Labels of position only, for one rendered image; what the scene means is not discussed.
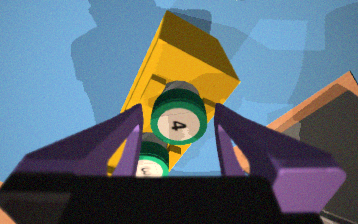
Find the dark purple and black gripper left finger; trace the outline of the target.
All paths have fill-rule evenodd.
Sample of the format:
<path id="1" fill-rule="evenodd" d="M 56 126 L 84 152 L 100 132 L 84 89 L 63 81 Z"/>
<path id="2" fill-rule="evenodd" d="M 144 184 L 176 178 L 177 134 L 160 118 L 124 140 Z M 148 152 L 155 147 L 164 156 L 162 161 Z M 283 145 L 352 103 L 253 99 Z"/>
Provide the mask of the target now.
<path id="1" fill-rule="evenodd" d="M 109 160 L 127 139 L 112 175 L 136 176 L 143 125 L 142 104 L 137 103 L 111 119 L 25 154 L 11 173 L 108 175 Z"/>

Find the blue flat mat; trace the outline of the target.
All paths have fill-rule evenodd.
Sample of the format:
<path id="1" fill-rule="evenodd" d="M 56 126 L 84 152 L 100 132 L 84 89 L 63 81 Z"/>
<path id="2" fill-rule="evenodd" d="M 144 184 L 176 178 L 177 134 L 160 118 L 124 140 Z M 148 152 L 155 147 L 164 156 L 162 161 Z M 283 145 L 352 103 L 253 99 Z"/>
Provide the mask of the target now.
<path id="1" fill-rule="evenodd" d="M 120 114 L 166 10 L 219 40 L 241 81 L 223 105 L 261 125 L 358 85 L 358 0 L 0 0 L 1 182 Z"/>

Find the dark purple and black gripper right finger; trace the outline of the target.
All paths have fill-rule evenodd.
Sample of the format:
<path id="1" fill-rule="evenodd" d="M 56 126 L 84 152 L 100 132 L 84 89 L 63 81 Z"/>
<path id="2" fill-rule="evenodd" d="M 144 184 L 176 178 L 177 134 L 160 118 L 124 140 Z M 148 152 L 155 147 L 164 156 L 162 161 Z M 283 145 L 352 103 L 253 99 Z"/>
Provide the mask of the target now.
<path id="1" fill-rule="evenodd" d="M 215 104 L 214 130 L 221 176 L 246 175 L 233 141 L 248 160 L 249 175 L 269 180 L 283 214 L 319 214 L 346 179 L 332 154 L 221 103 Z"/>

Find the green screw cap with number 4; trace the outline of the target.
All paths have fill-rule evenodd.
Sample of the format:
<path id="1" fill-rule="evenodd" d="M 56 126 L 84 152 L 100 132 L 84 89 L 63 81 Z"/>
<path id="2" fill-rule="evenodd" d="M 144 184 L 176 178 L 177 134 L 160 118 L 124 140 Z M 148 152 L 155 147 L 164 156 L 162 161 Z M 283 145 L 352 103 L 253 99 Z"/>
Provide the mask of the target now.
<path id="1" fill-rule="evenodd" d="M 165 91 L 154 102 L 150 127 L 167 144 L 194 143 L 207 129 L 205 104 L 200 96 L 187 89 Z"/>

